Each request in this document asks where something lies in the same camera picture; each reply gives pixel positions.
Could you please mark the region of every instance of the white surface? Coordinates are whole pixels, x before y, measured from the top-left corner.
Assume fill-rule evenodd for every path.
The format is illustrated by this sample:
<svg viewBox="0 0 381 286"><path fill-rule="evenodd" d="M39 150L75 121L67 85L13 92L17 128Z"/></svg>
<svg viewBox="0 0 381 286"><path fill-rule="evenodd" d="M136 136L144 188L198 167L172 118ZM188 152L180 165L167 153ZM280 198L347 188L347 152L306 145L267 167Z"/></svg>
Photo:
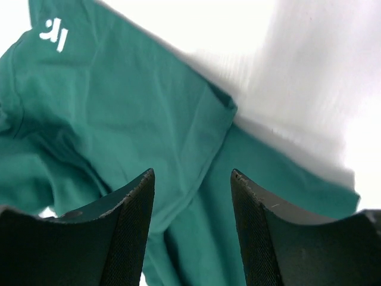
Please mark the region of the white surface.
<svg viewBox="0 0 381 286"><path fill-rule="evenodd" d="M105 0L230 92L236 121L381 208L381 1ZM29 27L0 2L0 55Z"/></svg>

